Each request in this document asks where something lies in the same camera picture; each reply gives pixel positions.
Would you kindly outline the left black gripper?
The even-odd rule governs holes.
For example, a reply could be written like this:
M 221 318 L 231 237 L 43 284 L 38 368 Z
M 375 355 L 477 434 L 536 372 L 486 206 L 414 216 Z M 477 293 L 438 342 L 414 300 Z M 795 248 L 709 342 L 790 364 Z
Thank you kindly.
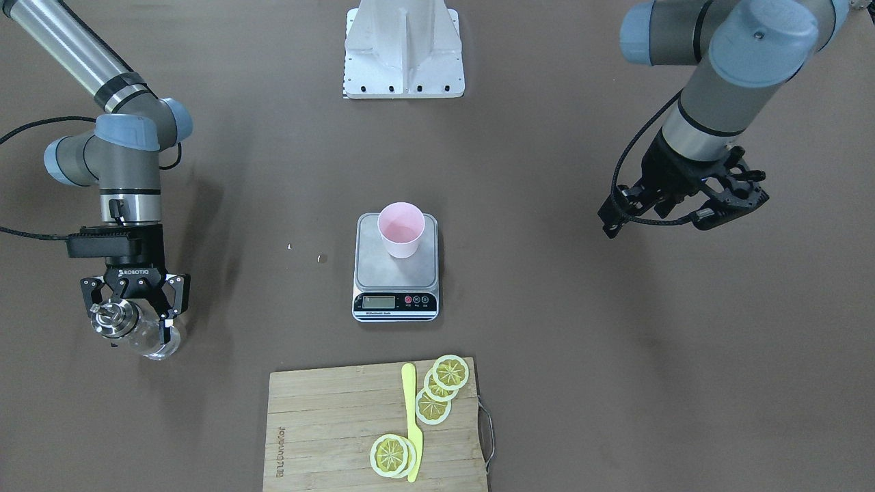
M 639 131 L 626 146 L 612 175 L 610 193 L 599 209 L 603 231 L 609 238 L 618 236 L 629 221 L 652 226 L 676 226 L 691 222 L 698 230 L 712 227 L 712 209 L 702 206 L 675 220 L 644 220 L 641 215 L 654 209 L 665 218 L 676 205 L 702 191 L 703 172 L 699 168 L 712 165 L 711 152 L 694 152 L 686 156 L 670 146 L 663 132 L 659 131 L 641 160 L 641 178 L 634 186 L 617 183 L 619 170 L 634 144 L 643 136 Z

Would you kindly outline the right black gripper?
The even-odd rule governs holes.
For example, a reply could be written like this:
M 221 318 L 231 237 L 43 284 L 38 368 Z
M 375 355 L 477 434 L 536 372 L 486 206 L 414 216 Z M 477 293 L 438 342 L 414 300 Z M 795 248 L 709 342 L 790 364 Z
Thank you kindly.
M 108 286 L 113 299 L 144 299 L 159 315 L 159 338 L 162 345 L 173 340 L 173 318 L 188 308 L 190 276 L 175 275 L 165 265 L 165 235 L 159 222 L 146 225 L 111 225 L 94 227 L 135 228 L 141 234 L 143 252 L 137 256 L 107 256 L 103 276 L 81 280 L 85 308 L 103 302 L 101 289 Z

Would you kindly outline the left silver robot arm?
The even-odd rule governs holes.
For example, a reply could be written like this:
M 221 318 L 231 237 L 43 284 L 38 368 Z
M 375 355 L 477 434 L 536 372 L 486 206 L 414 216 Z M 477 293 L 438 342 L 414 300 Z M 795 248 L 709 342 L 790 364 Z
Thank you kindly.
M 619 32 L 623 56 L 648 66 L 693 66 L 632 186 L 612 175 L 599 209 L 614 238 L 628 222 L 691 223 L 710 230 L 768 201 L 765 174 L 744 161 L 736 140 L 778 89 L 831 43 L 848 1 L 647 1 L 632 6 Z

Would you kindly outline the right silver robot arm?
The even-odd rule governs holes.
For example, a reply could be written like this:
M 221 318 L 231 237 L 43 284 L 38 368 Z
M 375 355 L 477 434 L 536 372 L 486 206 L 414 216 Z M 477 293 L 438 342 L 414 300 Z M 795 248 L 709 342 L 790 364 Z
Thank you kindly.
M 165 264 L 159 155 L 191 136 L 193 118 L 177 100 L 157 97 L 64 2 L 3 1 L 2 12 L 101 108 L 93 130 L 59 138 L 44 152 L 48 174 L 60 183 L 99 187 L 101 224 L 65 236 L 2 231 L 62 241 L 71 258 L 104 259 L 103 274 L 79 281 L 94 332 L 163 360 L 183 340 L 174 322 L 187 311 L 190 277 L 170 273 Z

